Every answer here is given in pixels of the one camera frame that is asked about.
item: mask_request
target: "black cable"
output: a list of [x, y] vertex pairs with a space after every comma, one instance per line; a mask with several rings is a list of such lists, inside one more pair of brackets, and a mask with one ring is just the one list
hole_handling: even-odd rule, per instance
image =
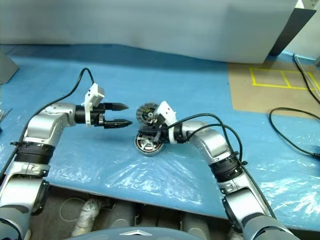
[[299, 112], [299, 113], [304, 113], [304, 114], [307, 114], [307, 115], [310, 115], [318, 120], [320, 120], [320, 117], [311, 113], [311, 112], [307, 112], [307, 111], [303, 111], [303, 110], [299, 110], [299, 109], [295, 109], [295, 108], [289, 108], [289, 107], [276, 107], [274, 109], [271, 110], [271, 112], [269, 113], [269, 121], [270, 121], [270, 124], [272, 126], [272, 128], [275, 130], [275, 132], [277, 134], [279, 134], [281, 137], [283, 137], [289, 144], [291, 144], [292, 146], [294, 146], [296, 149], [298, 149], [299, 151], [305, 153], [305, 154], [308, 154], [308, 155], [311, 155], [313, 157], [316, 157], [316, 158], [320, 158], [320, 153], [315, 153], [315, 152], [310, 152], [310, 151], [307, 151], [307, 150], [304, 150], [302, 149], [301, 147], [297, 146], [295, 143], [293, 143], [289, 138], [287, 138], [285, 135], [283, 135], [275, 126], [275, 124], [273, 123], [272, 121], [272, 114], [274, 111], [292, 111], [292, 112]]
[[297, 55], [293, 54], [293, 61], [295, 63], [295, 65], [297, 66], [297, 68], [299, 69], [300, 73], [302, 74], [303, 80], [306, 84], [306, 87], [308, 88], [309, 93], [311, 94], [311, 96], [318, 102], [318, 104], [320, 104], [320, 100], [316, 97], [316, 95], [311, 91], [310, 86], [308, 84], [308, 81], [306, 79], [305, 73], [302, 70], [302, 68], [300, 67], [300, 64], [298, 64], [297, 60], [296, 60]]
[[[74, 91], [78, 88], [78, 86], [79, 86], [79, 84], [80, 84], [80, 82], [81, 82], [81, 79], [82, 79], [85, 71], [87, 71], [87, 72], [89, 73], [92, 84], [95, 83], [95, 80], [94, 80], [94, 78], [93, 78], [93, 76], [92, 76], [92, 74], [91, 74], [91, 71], [90, 71], [88, 68], [86, 68], [86, 67], [83, 68], [83, 69], [81, 70], [80, 74], [79, 74], [79, 77], [78, 77], [78, 79], [77, 79], [77, 81], [76, 81], [73, 89], [72, 89], [67, 95], [62, 96], [62, 97], [59, 97], [58, 99], [56, 99], [56, 100], [54, 100], [54, 101], [52, 101], [52, 102], [47, 103], [46, 105], [42, 106], [38, 111], [36, 111], [36, 112], [32, 115], [32, 117], [30, 117], [30, 119], [26, 122], [26, 124], [25, 124], [25, 126], [24, 126], [24, 128], [23, 128], [23, 130], [22, 130], [22, 133], [21, 133], [21, 135], [20, 135], [20, 138], [19, 138], [18, 143], [21, 143], [21, 142], [22, 142], [22, 140], [23, 140], [23, 138], [24, 138], [24, 136], [25, 136], [26, 130], [27, 130], [27, 128], [28, 128], [28, 124], [29, 124], [30, 120], [31, 120], [35, 115], [39, 114], [42, 110], [44, 110], [45, 108], [49, 107], [50, 105], [55, 104], [56, 102], [59, 102], [59, 101], [61, 101], [61, 100], [63, 100], [63, 99], [66, 99], [67, 97], [69, 97], [71, 94], [74, 93]], [[12, 159], [14, 158], [14, 156], [15, 156], [18, 148], [19, 148], [19, 146], [16, 145], [15, 148], [14, 148], [14, 150], [13, 150], [13, 152], [12, 152], [11, 155], [9, 156], [8, 160], [6, 161], [3, 169], [1, 170], [1, 173], [0, 173], [0, 181], [1, 181], [1, 182], [2, 182], [2, 180], [3, 180], [3, 178], [4, 178], [4, 176], [5, 176], [6, 170], [8, 169], [9, 165], [11, 164]]]
[[216, 119], [220, 123], [220, 126], [222, 127], [222, 130], [223, 130], [223, 135], [225, 136], [226, 143], [228, 144], [230, 150], [233, 152], [233, 148], [232, 148], [232, 146], [230, 144], [230, 141], [229, 141], [229, 138], [228, 138], [227, 131], [226, 131], [224, 123], [221, 121], [221, 119], [218, 116], [216, 116], [216, 115], [214, 115], [212, 113], [194, 114], [194, 115], [185, 117], [185, 118], [183, 118], [183, 119], [181, 119], [179, 121], [176, 121], [175, 123], [173, 123], [173, 124], [171, 124], [171, 125], [169, 125], [167, 127], [161, 127], [161, 129], [163, 129], [163, 130], [170, 129], [170, 128], [173, 128], [173, 127], [175, 127], [175, 126], [177, 126], [179, 124], [182, 124], [182, 123], [184, 123], [186, 121], [189, 121], [189, 120], [195, 119], [195, 118], [199, 118], [199, 117], [212, 117], [212, 118]]
[[4, 219], [4, 218], [0, 218], [0, 222], [12, 227], [18, 233], [17, 240], [22, 240], [22, 236], [21, 236], [19, 229], [13, 223], [11, 223], [10, 221], [8, 221], [7, 219]]
[[[203, 129], [206, 129], [206, 128], [209, 128], [209, 127], [216, 127], [216, 126], [221, 126], [221, 124], [208, 124], [208, 125], [205, 125], [205, 126], [202, 126], [200, 128], [198, 128], [197, 130], [193, 131], [188, 137], [187, 137], [187, 141], [189, 141], [196, 133], [198, 133], [199, 131], [203, 130]], [[239, 164], [242, 166], [244, 172], [247, 174], [247, 176], [249, 177], [249, 179], [251, 180], [252, 184], [254, 185], [254, 187], [256, 188], [256, 190], [258, 191], [259, 195], [261, 196], [262, 198], [262, 201], [264, 202], [264, 204], [266, 205], [266, 207], [268, 208], [268, 211], [270, 212], [270, 215], [271, 217], [273, 217], [274, 219], [277, 219], [274, 211], [272, 210], [271, 206], [269, 205], [268, 203], [268, 200], [266, 199], [265, 195], [263, 194], [263, 192], [261, 191], [260, 187], [258, 186], [258, 184], [256, 183], [255, 179], [251, 176], [251, 174], [249, 173], [249, 171], [246, 169], [246, 167], [243, 165], [242, 163], [242, 157], [243, 157], [243, 145], [242, 145], [242, 142], [241, 142], [241, 139], [239, 137], [239, 135], [237, 134], [237, 132], [230, 126], [228, 125], [224, 125], [224, 127], [226, 129], [229, 129], [233, 135], [235, 136], [235, 138], [237, 139], [238, 141], [238, 144], [239, 144], [239, 159], [238, 162]]]
[[[208, 124], [208, 125], [205, 125], [205, 126], [202, 126], [200, 128], [198, 128], [197, 130], [193, 131], [187, 138], [186, 138], [186, 141], [189, 141], [196, 133], [200, 132], [201, 130], [203, 129], [206, 129], [206, 128], [210, 128], [210, 127], [217, 127], [217, 126], [220, 126], [221, 127], [221, 124], [218, 124], [218, 123], [214, 123], [214, 124]], [[242, 156], [243, 156], [243, 145], [242, 145], [242, 142], [241, 142], [241, 139], [239, 137], [239, 135], [237, 134], [237, 132], [230, 126], [228, 125], [223, 125], [226, 129], [229, 129], [233, 135], [235, 136], [235, 138], [237, 139], [238, 143], [239, 143], [239, 160], [240, 162], [242, 162]]]
[[262, 191], [261, 191], [260, 187], [258, 186], [258, 184], [256, 183], [255, 179], [251, 176], [251, 174], [249, 173], [249, 171], [246, 169], [245, 166], [242, 165], [242, 169], [244, 170], [244, 172], [247, 174], [247, 176], [249, 177], [249, 179], [251, 180], [251, 182], [255, 186], [255, 188], [258, 191], [260, 197], [262, 198], [262, 201], [264, 202], [264, 204], [268, 208], [268, 211], [269, 211], [271, 217], [273, 217], [274, 219], [277, 219], [274, 211], [272, 210], [271, 206], [268, 203], [268, 200], [266, 199], [265, 195], [262, 193]]

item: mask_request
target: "floor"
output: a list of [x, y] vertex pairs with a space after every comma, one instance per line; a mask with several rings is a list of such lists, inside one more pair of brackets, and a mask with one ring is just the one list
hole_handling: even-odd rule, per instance
[[[105, 229], [108, 224], [108, 216], [112, 205], [116, 199], [93, 196], [91, 194], [72, 191], [58, 187], [50, 187], [49, 196], [43, 212], [38, 216], [33, 216], [30, 221], [30, 229], [32, 231], [31, 240], [62, 240], [71, 236], [72, 230], [76, 224], [75, 219], [78, 217], [83, 201], [91, 197], [100, 198], [102, 208], [93, 226], [93, 231]], [[142, 227], [163, 227], [171, 229], [180, 228], [180, 219], [182, 212], [163, 207], [136, 204], [139, 210], [139, 218], [136, 218], [136, 226]], [[225, 219], [208, 217], [206, 218], [210, 230], [211, 240], [227, 240], [230, 224]], [[320, 239], [320, 232], [296, 230], [291, 231], [301, 240]]]

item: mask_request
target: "blue table surface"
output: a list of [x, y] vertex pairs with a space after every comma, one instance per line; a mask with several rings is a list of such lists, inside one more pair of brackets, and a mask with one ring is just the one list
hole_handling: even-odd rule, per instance
[[[80, 70], [88, 67], [105, 89], [105, 102], [129, 105], [125, 111], [108, 111], [107, 118], [125, 118], [133, 124], [121, 129], [66, 128], [50, 162], [51, 184], [225, 218], [216, 180], [193, 146], [166, 145], [154, 157], [136, 150], [137, 108], [165, 100], [178, 119], [210, 112], [236, 129], [243, 160], [249, 162], [248, 170], [277, 217], [289, 227], [320, 230], [320, 162], [285, 143], [271, 128], [267, 114], [233, 110], [226, 63], [112, 44], [2, 45], [1, 50], [20, 69], [1, 86], [1, 107], [13, 110], [1, 123], [0, 167], [14, 149], [9, 143], [18, 140], [31, 115], [69, 92]], [[285, 54], [279, 59], [292, 61]], [[86, 75], [66, 102], [81, 104], [89, 87]], [[320, 152], [316, 120], [275, 115], [274, 121], [300, 146]], [[234, 139], [231, 143], [238, 147]]]

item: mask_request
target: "wire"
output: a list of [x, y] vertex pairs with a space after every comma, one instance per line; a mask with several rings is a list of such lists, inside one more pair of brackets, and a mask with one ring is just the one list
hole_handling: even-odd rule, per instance
[[266, 208], [268, 209], [271, 217], [273, 217], [274, 219], [277, 219], [275, 212], [272, 210], [271, 206], [269, 205], [268, 200], [266, 199], [265, 195], [262, 193], [262, 191], [261, 191], [260, 187], [258, 186], [258, 184], [256, 183], [255, 179], [251, 176], [251, 174], [249, 173], [249, 171], [246, 169], [245, 166], [242, 165], [242, 169], [244, 170], [244, 172], [247, 174], [247, 176], [249, 177], [249, 179], [251, 180], [251, 182], [255, 186], [255, 188], [258, 191], [260, 197], [262, 198], [262, 201], [266, 205]]
[[232, 146], [231, 146], [231, 144], [230, 144], [230, 141], [229, 141], [229, 138], [228, 138], [227, 131], [226, 131], [226, 128], [225, 128], [224, 123], [221, 121], [221, 119], [220, 119], [218, 116], [216, 116], [216, 115], [214, 115], [214, 114], [212, 114], [212, 113], [198, 113], [198, 114], [194, 114], [194, 115], [185, 117], [185, 118], [183, 118], [183, 119], [181, 119], [181, 120], [179, 120], [179, 121], [176, 121], [175, 123], [173, 123], [173, 124], [171, 124], [171, 125], [169, 125], [169, 126], [167, 126], [167, 127], [161, 127], [161, 129], [167, 130], [167, 129], [173, 128], [173, 127], [175, 127], [175, 126], [177, 126], [177, 125], [179, 125], [179, 124], [181, 124], [181, 123], [184, 123], [184, 122], [186, 122], [186, 121], [189, 121], [189, 120], [191, 120], [191, 119], [196, 119], [196, 118], [199, 118], [199, 117], [212, 117], [212, 118], [216, 119], [216, 120], [220, 123], [220, 126], [222, 127], [223, 135], [224, 135], [224, 137], [225, 137], [226, 143], [228, 144], [230, 150], [233, 152], [233, 148], [232, 148]]
[[[200, 128], [198, 128], [197, 130], [193, 131], [188, 137], [187, 137], [187, 141], [189, 141], [196, 133], [200, 132], [201, 130], [203, 129], [206, 129], [206, 128], [209, 128], [209, 127], [217, 127], [217, 126], [220, 126], [221, 127], [221, 124], [208, 124], [208, 125], [205, 125], [205, 126], [202, 126]], [[226, 129], [229, 129], [233, 135], [235, 136], [235, 138], [237, 139], [238, 143], [239, 143], [239, 160], [240, 162], [242, 162], [242, 156], [243, 156], [243, 145], [242, 145], [242, 142], [241, 142], [241, 139], [239, 137], [239, 135], [237, 134], [237, 132], [230, 126], [228, 125], [223, 125]]]
[[[216, 127], [216, 126], [221, 126], [221, 124], [208, 124], [205, 126], [202, 126], [200, 128], [198, 128], [197, 130], [193, 131], [188, 137], [187, 137], [187, 141], [189, 141], [196, 133], [198, 133], [199, 131], [209, 128], [209, 127]], [[249, 171], [246, 169], [246, 167], [244, 166], [244, 164], [242, 163], [242, 157], [243, 157], [243, 145], [241, 142], [241, 139], [239, 137], [239, 135], [237, 134], [237, 132], [230, 126], [228, 125], [224, 125], [223, 127], [225, 127], [226, 129], [229, 129], [233, 135], [235, 136], [235, 138], [238, 141], [239, 144], [239, 159], [237, 159], [238, 163], [242, 166], [244, 172], [247, 174], [247, 176], [249, 177], [249, 179], [251, 180], [252, 184], [254, 185], [254, 187], [256, 188], [256, 190], [258, 191], [259, 195], [262, 198], [262, 201], [264, 202], [264, 204], [266, 205], [268, 211], [270, 212], [270, 215], [274, 218], [277, 219], [274, 211], [272, 210], [271, 206], [268, 203], [268, 200], [266, 199], [265, 195], [263, 194], [263, 192], [261, 191], [260, 187], [258, 186], [258, 184], [256, 183], [255, 179], [251, 176], [251, 174], [249, 173]]]
[[307, 82], [307, 79], [306, 79], [306, 75], [307, 75], [307, 74], [306, 74], [306, 72], [303, 70], [303, 68], [302, 68], [302, 66], [301, 66], [301, 64], [300, 64], [300, 61], [299, 61], [299, 59], [298, 59], [298, 57], [297, 57], [296, 54], [293, 54], [293, 61], [295, 62], [297, 68], [299, 69], [300, 73], [302, 74], [303, 80], [304, 80], [304, 82], [305, 82], [305, 84], [306, 84], [306, 87], [308, 88], [309, 93], [310, 93], [311, 96], [318, 102], [318, 104], [320, 104], [320, 100], [316, 97], [316, 95], [315, 95], [315, 94], [311, 91], [311, 89], [310, 89], [310, 86], [309, 86], [309, 84], [308, 84], [308, 82]]
[[81, 199], [81, 198], [78, 198], [78, 197], [70, 197], [70, 198], [66, 199], [66, 200], [61, 204], [60, 209], [59, 209], [59, 216], [60, 216], [60, 218], [61, 218], [63, 221], [65, 221], [65, 222], [67, 222], [67, 223], [71, 223], [71, 222], [74, 222], [74, 221], [77, 221], [77, 220], [78, 220], [78, 218], [70, 219], [70, 220], [69, 220], [69, 219], [65, 219], [65, 218], [62, 216], [62, 208], [64, 207], [64, 205], [66, 204], [66, 202], [68, 202], [68, 201], [70, 201], [70, 200], [79, 200], [79, 201], [81, 201], [81, 202], [83, 202], [83, 203], [86, 203], [86, 201], [83, 200], [83, 199]]
[[19, 229], [16, 227], [16, 225], [14, 225], [12, 222], [8, 221], [7, 219], [4, 218], [0, 218], [0, 222], [9, 225], [10, 227], [12, 227], [17, 233], [18, 233], [18, 239], [17, 240], [22, 240], [22, 236], [21, 233], [19, 231]]
[[296, 149], [298, 149], [299, 151], [305, 153], [305, 154], [308, 154], [308, 155], [311, 155], [313, 157], [316, 157], [316, 158], [320, 158], [320, 153], [315, 153], [315, 152], [310, 152], [310, 151], [307, 151], [307, 150], [304, 150], [302, 149], [301, 147], [297, 146], [295, 143], [293, 143], [289, 138], [287, 138], [285, 135], [283, 135], [275, 126], [274, 122], [272, 121], [272, 114], [274, 111], [292, 111], [292, 112], [299, 112], [299, 113], [304, 113], [304, 114], [307, 114], [307, 115], [310, 115], [318, 120], [320, 120], [320, 117], [311, 113], [311, 112], [307, 112], [307, 111], [303, 111], [303, 110], [299, 110], [299, 109], [295, 109], [295, 108], [289, 108], [289, 107], [276, 107], [274, 109], [271, 110], [271, 112], [269, 113], [269, 121], [270, 121], [270, 124], [272, 126], [272, 128], [275, 130], [275, 132], [277, 134], [279, 134], [281, 137], [283, 137], [289, 144], [291, 144], [292, 146], [294, 146]]
[[295, 55], [295, 59], [297, 60], [297, 63], [299, 64], [299, 67], [301, 68], [302, 70], [302, 74], [304, 74], [306, 76], [306, 78], [309, 80], [309, 82], [311, 83], [311, 85], [313, 86], [316, 94], [318, 95], [318, 97], [320, 97], [320, 92], [318, 91], [318, 88], [316, 87], [314, 81], [312, 81], [309, 77], [309, 75], [306, 73], [306, 71], [304, 70], [304, 68], [302, 67], [302, 64], [298, 58], [298, 55]]
[[[28, 124], [29, 124], [30, 120], [31, 120], [35, 115], [39, 114], [42, 110], [44, 110], [45, 108], [49, 107], [50, 105], [55, 104], [56, 102], [59, 102], [59, 101], [61, 101], [61, 100], [63, 100], [63, 99], [66, 99], [67, 97], [69, 97], [71, 94], [73, 94], [73, 93], [75, 92], [75, 90], [78, 88], [78, 86], [79, 86], [79, 84], [80, 84], [80, 82], [81, 82], [81, 80], [82, 80], [82, 77], [83, 77], [85, 71], [87, 71], [87, 72], [89, 73], [92, 84], [95, 83], [95, 80], [94, 80], [94, 78], [93, 78], [93, 76], [92, 76], [92, 74], [91, 74], [91, 71], [90, 71], [88, 68], [86, 68], [86, 67], [83, 68], [83, 69], [81, 70], [80, 74], [79, 74], [79, 77], [78, 77], [78, 79], [77, 79], [77, 81], [76, 81], [73, 89], [72, 89], [67, 95], [62, 96], [62, 97], [59, 97], [58, 99], [47, 103], [46, 105], [42, 106], [38, 111], [36, 111], [36, 112], [32, 115], [32, 117], [30, 117], [30, 119], [26, 122], [26, 124], [25, 124], [25, 126], [24, 126], [24, 128], [23, 128], [23, 130], [22, 130], [22, 133], [21, 133], [21, 135], [20, 135], [20, 138], [19, 138], [18, 143], [21, 143], [22, 140], [24, 139], [26, 130], [27, 130], [27, 128], [28, 128]], [[0, 181], [1, 181], [1, 182], [2, 182], [2, 180], [3, 180], [3, 178], [4, 178], [4, 176], [5, 176], [6, 170], [8, 169], [9, 165], [10, 165], [11, 162], [12, 162], [12, 159], [14, 158], [15, 154], [17, 153], [18, 148], [19, 148], [19, 145], [16, 145], [15, 148], [14, 148], [14, 150], [13, 150], [13, 152], [12, 152], [11, 155], [9, 156], [8, 160], [6, 161], [3, 169], [1, 170], [1, 173], [0, 173]]]

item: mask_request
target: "yellow tape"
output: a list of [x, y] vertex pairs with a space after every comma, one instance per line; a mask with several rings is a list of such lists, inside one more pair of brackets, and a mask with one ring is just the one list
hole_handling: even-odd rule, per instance
[[[291, 86], [286, 73], [300, 73], [299, 71], [293, 71], [293, 70], [278, 70], [278, 69], [268, 69], [268, 68], [257, 68], [257, 67], [250, 67], [250, 74], [252, 78], [252, 85], [253, 86], [259, 86], [259, 87], [269, 87], [269, 88], [281, 88], [281, 89], [298, 89], [298, 90], [307, 90], [306, 87], [300, 87], [300, 86]], [[256, 76], [254, 74], [254, 70], [262, 70], [262, 71], [278, 71], [281, 73], [286, 85], [276, 85], [276, 84], [264, 84], [264, 83], [257, 83]], [[318, 90], [320, 90], [320, 86], [318, 82], [315, 80], [313, 74], [311, 72], [306, 72], [311, 78], [311, 80], [314, 82]]]

